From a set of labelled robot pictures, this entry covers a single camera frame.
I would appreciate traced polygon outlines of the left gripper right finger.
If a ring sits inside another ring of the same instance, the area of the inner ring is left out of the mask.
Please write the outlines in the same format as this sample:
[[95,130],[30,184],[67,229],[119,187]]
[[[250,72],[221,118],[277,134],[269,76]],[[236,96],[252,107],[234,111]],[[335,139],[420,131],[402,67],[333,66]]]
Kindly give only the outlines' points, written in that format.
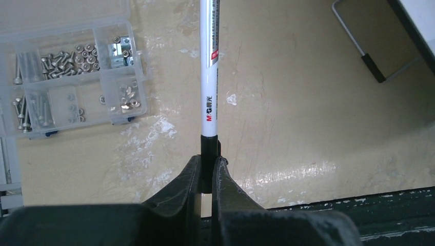
[[247,245],[251,215],[265,209],[233,180],[228,160],[216,159],[212,178],[212,245]]

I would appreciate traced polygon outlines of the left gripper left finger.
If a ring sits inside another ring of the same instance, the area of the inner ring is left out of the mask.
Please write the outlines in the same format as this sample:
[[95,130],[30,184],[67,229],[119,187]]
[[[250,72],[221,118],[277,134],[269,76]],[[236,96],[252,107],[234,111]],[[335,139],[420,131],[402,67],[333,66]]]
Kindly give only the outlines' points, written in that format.
[[143,245],[199,245],[201,157],[194,155],[181,173],[142,205]]

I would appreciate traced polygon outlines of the white whiteboard marker pen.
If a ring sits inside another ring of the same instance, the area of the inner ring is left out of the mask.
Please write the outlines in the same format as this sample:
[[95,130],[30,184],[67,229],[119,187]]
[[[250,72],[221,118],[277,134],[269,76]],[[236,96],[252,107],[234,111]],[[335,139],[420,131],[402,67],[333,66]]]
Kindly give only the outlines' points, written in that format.
[[202,193],[210,194],[214,164],[219,154],[218,77],[220,1],[200,1],[200,105]]

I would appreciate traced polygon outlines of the white whiteboard black frame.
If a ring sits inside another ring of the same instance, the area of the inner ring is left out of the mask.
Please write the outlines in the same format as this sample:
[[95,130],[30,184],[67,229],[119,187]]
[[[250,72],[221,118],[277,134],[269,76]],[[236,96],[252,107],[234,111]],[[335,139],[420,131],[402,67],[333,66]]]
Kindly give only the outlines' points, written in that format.
[[434,1],[388,1],[429,69],[434,72]]

